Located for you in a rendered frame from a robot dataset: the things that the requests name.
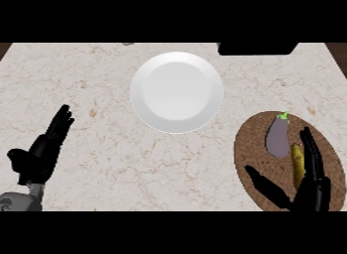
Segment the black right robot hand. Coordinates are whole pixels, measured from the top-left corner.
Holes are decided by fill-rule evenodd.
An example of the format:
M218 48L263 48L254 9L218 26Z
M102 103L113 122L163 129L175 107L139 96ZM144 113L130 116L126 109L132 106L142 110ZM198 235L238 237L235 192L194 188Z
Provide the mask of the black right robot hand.
M294 200L284 189L269 180L253 166L246 166L256 189L280 208L290 211L328 211L331 202L331 180L325 176L324 160L309 128L300 131L305 145L305 177Z

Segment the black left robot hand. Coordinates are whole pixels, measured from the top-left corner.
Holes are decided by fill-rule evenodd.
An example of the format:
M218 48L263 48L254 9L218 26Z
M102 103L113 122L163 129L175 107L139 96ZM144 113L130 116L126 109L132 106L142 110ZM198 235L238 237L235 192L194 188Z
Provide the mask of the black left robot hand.
M43 185L51 179L74 122L71 107L64 105L54 117L48 132L39 136L30 150L12 149L8 152L12 170L20 174L21 186Z

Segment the brown round placemat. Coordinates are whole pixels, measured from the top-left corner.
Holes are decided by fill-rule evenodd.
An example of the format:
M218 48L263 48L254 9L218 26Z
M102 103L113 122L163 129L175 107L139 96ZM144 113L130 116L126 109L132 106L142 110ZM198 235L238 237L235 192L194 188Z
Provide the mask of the brown round placemat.
M290 199L294 199L297 193L293 179L291 156L282 159L277 158L265 146L265 135L277 115L280 115L278 111L266 111L254 115L243 124L235 141L235 164L240 178L254 202L265 211L281 211L281 208L257 190L246 166L253 166L259 170L260 174L284 189ZM325 176L331 179L330 210L340 211L344 207L347 193L346 173L340 157L330 141L315 126L293 114L288 115L288 120L288 140L291 144L303 144L300 131L305 127L311 128L322 153Z

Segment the white oval plate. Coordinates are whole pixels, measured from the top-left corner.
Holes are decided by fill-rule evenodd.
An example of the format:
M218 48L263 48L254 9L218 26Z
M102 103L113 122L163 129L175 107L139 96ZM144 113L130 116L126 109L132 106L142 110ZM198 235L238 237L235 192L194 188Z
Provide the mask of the white oval plate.
M223 104L220 74L207 60L191 53L155 56L139 68L132 85L132 106L155 130L184 134L215 119Z

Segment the purple eggplant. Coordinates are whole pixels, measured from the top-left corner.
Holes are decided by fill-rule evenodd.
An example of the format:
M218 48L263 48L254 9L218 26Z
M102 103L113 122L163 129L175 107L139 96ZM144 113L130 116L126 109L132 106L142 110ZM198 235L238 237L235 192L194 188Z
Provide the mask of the purple eggplant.
M285 111L275 116L265 137L266 150L278 158L284 158L290 152L288 125L288 111Z

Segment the black appliance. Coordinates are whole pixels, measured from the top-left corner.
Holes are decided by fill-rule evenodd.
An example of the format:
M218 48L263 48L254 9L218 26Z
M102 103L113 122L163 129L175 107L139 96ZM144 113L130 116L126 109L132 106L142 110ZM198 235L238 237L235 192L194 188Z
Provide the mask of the black appliance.
M290 55L297 43L219 43L222 56L278 56Z

